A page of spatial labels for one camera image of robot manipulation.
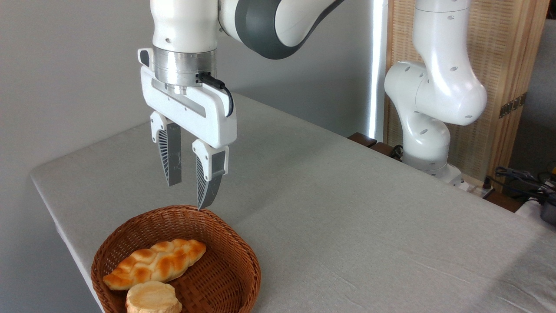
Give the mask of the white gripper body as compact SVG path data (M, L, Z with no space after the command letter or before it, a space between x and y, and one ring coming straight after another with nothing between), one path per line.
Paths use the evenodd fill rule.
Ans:
M228 116L230 98L208 84L186 87L185 94L175 93L155 77L153 50L138 50L142 65L143 97L153 110L203 140L213 148L232 144L238 136L236 113Z

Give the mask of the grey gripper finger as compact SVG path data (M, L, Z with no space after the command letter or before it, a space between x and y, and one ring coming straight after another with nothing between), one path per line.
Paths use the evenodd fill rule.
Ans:
M181 127L154 111L150 116L152 140L158 145L159 156L168 186L182 182Z
M214 202L222 176L228 172L229 147L215 149L197 139L192 150L196 155L197 209L202 210Z

